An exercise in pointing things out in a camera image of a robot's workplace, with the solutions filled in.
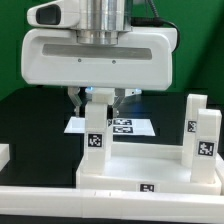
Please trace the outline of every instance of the white paper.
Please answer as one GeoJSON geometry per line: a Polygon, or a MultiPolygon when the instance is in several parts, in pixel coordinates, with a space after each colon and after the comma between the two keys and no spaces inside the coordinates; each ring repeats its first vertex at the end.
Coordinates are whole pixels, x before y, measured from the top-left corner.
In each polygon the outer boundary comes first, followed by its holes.
{"type": "MultiPolygon", "coordinates": [[[[113,120],[114,135],[144,135],[155,136],[149,119],[117,118],[113,120]]],[[[85,118],[71,117],[65,129],[66,134],[84,133],[85,118]]]]}

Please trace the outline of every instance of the green wall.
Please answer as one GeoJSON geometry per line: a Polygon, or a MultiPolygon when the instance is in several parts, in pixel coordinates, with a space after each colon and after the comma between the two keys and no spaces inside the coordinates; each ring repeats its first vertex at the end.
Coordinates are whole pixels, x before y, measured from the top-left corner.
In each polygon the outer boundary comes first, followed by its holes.
{"type": "MultiPolygon", "coordinates": [[[[21,78],[20,55],[25,33],[31,28],[27,10],[47,0],[1,0],[0,99],[27,86],[21,78]]],[[[174,53],[174,80],[168,91],[208,93],[224,104],[224,1],[155,0],[161,17],[175,22],[182,35],[174,53]]],[[[143,5],[134,15],[144,17],[143,5]]]]}

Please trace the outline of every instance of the white platform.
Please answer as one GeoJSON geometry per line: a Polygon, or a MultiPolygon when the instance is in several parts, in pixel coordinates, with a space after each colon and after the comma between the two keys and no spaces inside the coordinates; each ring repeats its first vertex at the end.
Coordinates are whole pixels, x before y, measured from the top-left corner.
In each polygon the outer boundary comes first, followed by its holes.
{"type": "MultiPolygon", "coordinates": [[[[0,145],[0,151],[6,153],[0,153],[1,161],[6,161],[5,158],[9,158],[8,148],[8,145],[0,145]]],[[[181,158],[181,147],[178,146],[145,149],[145,145],[139,149],[140,158],[151,155],[154,160],[158,160],[158,155],[163,155],[160,156],[161,162],[167,160],[167,164],[172,161],[171,157],[175,158],[174,161],[181,158]]],[[[113,156],[117,157],[120,152],[119,147],[116,147],[112,152],[113,156]]],[[[129,153],[129,156],[131,156],[134,151],[133,148],[124,148],[122,153],[123,155],[129,153]]],[[[220,180],[224,183],[224,161],[220,156],[217,157],[216,170],[220,180]]],[[[116,190],[0,187],[0,214],[4,215],[223,224],[223,211],[224,196],[116,190]]]]}
{"type": "Polygon", "coordinates": [[[147,184],[158,193],[220,195],[222,183],[217,174],[213,184],[190,181],[191,169],[181,165],[181,153],[180,146],[113,143],[102,175],[83,173],[81,162],[77,188],[140,191],[147,184]]]}

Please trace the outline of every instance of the black surface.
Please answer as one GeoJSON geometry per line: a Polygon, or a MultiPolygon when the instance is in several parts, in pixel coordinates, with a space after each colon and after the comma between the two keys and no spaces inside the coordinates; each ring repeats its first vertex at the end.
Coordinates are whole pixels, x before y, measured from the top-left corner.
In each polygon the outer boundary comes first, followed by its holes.
{"type": "MultiPolygon", "coordinates": [[[[180,93],[142,96],[135,102],[127,100],[119,108],[120,117],[151,119],[156,137],[116,136],[114,140],[181,145],[185,106],[186,96],[180,93]]],[[[208,108],[220,109],[210,100],[208,108]]],[[[0,102],[0,143],[10,144],[11,154],[10,162],[0,173],[0,185],[75,187],[75,172],[83,156],[83,134],[63,134],[73,111],[66,91],[56,88],[17,90],[0,102]]],[[[163,222],[0,216],[0,223],[163,222]]]]}

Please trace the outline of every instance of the white post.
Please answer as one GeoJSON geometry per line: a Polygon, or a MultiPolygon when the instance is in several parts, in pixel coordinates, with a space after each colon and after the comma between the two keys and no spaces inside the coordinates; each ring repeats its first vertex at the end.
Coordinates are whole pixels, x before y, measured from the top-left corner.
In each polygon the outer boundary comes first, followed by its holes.
{"type": "Polygon", "coordinates": [[[191,168],[193,161],[193,150],[195,143],[195,134],[197,130],[198,109],[205,109],[206,104],[207,96],[204,95],[189,94],[187,98],[182,165],[188,168],[191,168]]]}
{"type": "Polygon", "coordinates": [[[219,110],[198,110],[191,182],[214,183],[221,120],[219,110]]]}
{"type": "Polygon", "coordinates": [[[86,105],[84,173],[102,174],[111,157],[113,120],[107,119],[107,110],[113,102],[114,89],[97,89],[86,105]]]}

